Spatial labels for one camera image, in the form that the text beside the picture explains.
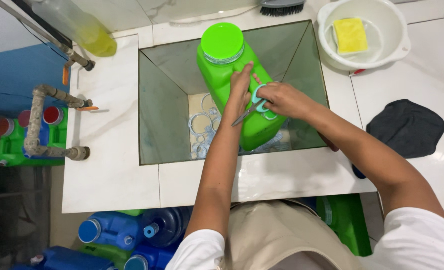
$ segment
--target yellow sponge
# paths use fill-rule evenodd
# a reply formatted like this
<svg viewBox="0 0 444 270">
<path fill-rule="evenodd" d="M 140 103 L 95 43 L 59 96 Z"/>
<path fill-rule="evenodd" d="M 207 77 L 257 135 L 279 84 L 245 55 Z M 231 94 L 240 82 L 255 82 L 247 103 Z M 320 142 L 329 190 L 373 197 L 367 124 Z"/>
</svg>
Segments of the yellow sponge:
<svg viewBox="0 0 444 270">
<path fill-rule="evenodd" d="M 333 26 L 339 54 L 367 50 L 366 31 L 360 18 L 337 20 Z"/>
</svg>

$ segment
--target hand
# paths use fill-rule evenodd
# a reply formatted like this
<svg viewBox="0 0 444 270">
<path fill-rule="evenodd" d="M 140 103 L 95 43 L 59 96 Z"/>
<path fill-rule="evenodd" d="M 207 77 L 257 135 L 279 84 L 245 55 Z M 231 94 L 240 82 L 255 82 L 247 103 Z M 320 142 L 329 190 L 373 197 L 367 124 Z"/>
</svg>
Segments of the hand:
<svg viewBox="0 0 444 270">
<path fill-rule="evenodd" d="M 230 77 L 229 100 L 224 108 L 224 114 L 234 113 L 241 115 L 250 101 L 250 71 L 254 67 L 254 62 L 250 61 L 243 67 L 241 72 L 234 71 Z"/>
<path fill-rule="evenodd" d="M 288 83 L 268 82 L 257 96 L 268 100 L 264 107 L 276 114 L 304 119 L 318 103 Z"/>
</svg>

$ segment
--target yellow liquid bottle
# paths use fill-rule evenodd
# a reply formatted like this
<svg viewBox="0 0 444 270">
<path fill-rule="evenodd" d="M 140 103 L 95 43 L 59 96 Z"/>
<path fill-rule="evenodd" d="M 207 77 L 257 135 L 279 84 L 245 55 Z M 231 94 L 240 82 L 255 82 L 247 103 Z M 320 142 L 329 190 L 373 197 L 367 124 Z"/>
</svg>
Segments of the yellow liquid bottle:
<svg viewBox="0 0 444 270">
<path fill-rule="evenodd" d="M 53 28 L 95 56 L 113 56 L 117 42 L 93 16 L 71 0 L 32 0 L 32 10 Z"/>
</svg>

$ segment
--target white tile countertop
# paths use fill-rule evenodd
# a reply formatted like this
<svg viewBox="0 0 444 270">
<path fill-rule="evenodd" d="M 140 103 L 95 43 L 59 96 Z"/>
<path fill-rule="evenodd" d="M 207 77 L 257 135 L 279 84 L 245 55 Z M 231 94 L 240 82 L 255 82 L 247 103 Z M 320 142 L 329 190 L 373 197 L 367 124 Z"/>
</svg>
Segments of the white tile countertop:
<svg viewBox="0 0 444 270">
<path fill-rule="evenodd" d="M 408 26 L 412 49 L 390 66 L 352 77 L 364 129 L 385 105 L 409 99 L 444 120 L 444 19 Z M 444 134 L 434 154 L 408 161 L 429 181 L 444 208 Z"/>
</svg>

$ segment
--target sink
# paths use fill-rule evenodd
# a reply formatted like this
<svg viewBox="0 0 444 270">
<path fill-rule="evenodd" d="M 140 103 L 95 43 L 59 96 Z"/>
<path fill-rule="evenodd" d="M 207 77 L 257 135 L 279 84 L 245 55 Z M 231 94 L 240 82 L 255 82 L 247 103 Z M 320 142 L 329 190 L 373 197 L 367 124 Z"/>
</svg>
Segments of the sink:
<svg viewBox="0 0 444 270">
<path fill-rule="evenodd" d="M 319 51 L 311 21 L 298 21 L 243 31 L 246 42 L 274 81 L 289 83 L 313 100 L 329 106 Z M 139 52 L 140 165 L 186 162 L 196 159 L 194 145 L 208 139 L 195 136 L 204 127 L 218 126 L 220 115 L 196 63 L 200 39 L 164 44 Z M 289 118 L 281 129 L 281 143 L 290 150 L 327 145 L 306 122 Z M 278 151 L 272 147 L 267 151 Z"/>
</svg>

